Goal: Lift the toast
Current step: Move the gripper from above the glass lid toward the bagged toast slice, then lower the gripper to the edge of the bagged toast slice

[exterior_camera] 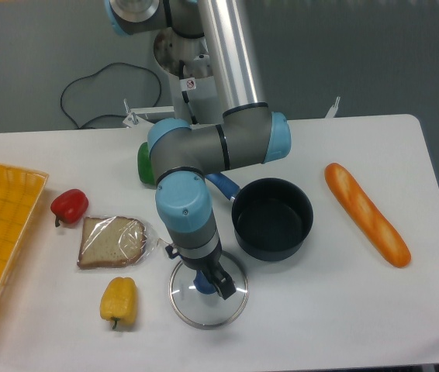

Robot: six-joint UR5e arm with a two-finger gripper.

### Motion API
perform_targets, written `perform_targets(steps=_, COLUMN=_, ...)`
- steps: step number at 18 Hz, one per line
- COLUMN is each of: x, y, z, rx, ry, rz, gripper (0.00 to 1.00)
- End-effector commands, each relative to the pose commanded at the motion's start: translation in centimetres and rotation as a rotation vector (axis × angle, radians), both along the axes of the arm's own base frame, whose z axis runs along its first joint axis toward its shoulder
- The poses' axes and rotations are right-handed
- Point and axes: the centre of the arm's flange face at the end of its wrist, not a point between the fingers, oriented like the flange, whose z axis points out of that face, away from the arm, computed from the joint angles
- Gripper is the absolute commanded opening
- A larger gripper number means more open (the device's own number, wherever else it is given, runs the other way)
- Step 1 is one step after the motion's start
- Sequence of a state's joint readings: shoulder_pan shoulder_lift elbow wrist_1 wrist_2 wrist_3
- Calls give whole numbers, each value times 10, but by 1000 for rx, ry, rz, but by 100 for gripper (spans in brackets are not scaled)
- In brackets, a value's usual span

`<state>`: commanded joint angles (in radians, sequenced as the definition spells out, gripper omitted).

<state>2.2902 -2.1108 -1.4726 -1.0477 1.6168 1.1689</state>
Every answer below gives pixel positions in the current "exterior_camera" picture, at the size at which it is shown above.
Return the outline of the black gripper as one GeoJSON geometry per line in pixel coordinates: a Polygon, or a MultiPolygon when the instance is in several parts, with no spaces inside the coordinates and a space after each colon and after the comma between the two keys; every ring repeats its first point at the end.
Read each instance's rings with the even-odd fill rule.
{"type": "Polygon", "coordinates": [[[200,258],[186,257],[180,254],[174,245],[167,245],[166,253],[170,259],[180,257],[187,267],[202,272],[201,292],[203,294],[211,295],[217,292],[223,300],[227,300],[233,294],[233,279],[220,265],[221,243],[217,243],[211,253],[200,258]]]}

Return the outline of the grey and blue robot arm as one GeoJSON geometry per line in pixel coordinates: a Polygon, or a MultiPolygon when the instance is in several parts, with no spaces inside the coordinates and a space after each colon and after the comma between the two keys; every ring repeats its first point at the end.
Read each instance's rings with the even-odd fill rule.
{"type": "Polygon", "coordinates": [[[203,273],[222,298],[236,290],[222,253],[206,175],[286,157],[289,125],[266,102],[243,1],[107,1],[120,33],[172,28],[206,42],[223,122],[192,128],[163,119],[147,135],[158,215],[184,264],[203,273]]]}

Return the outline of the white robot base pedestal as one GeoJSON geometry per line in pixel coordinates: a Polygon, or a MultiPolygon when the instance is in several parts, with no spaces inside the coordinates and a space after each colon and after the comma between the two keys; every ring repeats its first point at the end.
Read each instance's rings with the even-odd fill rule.
{"type": "Polygon", "coordinates": [[[168,117],[201,125],[223,121],[205,38],[184,38],[171,28],[164,29],[154,40],[154,59],[168,78],[172,106],[127,108],[123,125],[132,127],[168,117]]]}

